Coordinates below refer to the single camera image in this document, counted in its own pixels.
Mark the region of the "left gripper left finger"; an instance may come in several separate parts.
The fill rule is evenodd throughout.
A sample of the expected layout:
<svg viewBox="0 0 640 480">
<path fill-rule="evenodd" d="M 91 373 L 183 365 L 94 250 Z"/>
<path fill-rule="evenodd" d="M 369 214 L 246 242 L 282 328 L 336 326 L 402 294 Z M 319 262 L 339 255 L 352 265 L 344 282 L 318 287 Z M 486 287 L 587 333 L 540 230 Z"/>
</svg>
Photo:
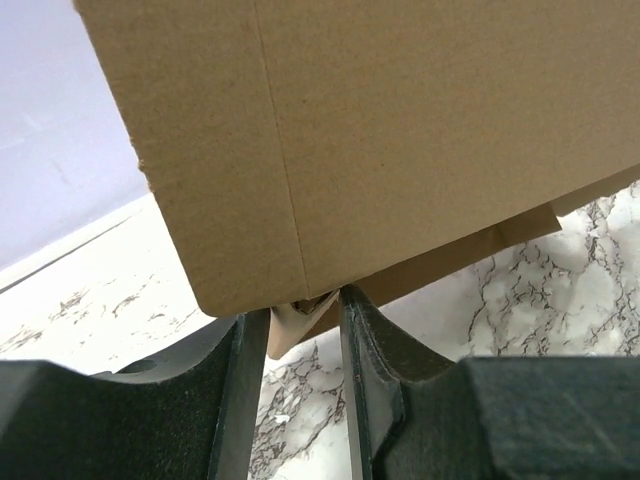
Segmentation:
<svg viewBox="0 0 640 480">
<path fill-rule="evenodd" d="M 5 479 L 244 479 L 270 313 L 219 318 L 117 372 L 1 365 Z"/>
</svg>

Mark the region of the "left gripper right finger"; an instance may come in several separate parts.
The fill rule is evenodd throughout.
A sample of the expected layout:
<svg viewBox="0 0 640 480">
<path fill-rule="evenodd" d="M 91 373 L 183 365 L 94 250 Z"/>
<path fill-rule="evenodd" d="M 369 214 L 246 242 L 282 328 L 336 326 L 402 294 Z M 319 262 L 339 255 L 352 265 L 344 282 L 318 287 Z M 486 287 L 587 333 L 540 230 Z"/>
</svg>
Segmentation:
<svg viewBox="0 0 640 480">
<path fill-rule="evenodd" d="M 635 479 L 639 361 L 451 361 L 343 288 L 341 350 L 356 479 Z"/>
</svg>

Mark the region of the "brown cardboard box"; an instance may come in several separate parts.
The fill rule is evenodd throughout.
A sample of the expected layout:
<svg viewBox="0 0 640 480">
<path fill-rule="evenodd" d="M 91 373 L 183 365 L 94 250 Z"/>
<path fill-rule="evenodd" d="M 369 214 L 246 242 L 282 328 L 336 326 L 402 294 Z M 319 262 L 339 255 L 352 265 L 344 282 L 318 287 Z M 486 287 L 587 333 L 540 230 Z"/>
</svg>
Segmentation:
<svg viewBox="0 0 640 480">
<path fill-rule="evenodd" d="M 278 358 L 639 176 L 635 1 L 79 1 L 200 310 Z"/>
</svg>

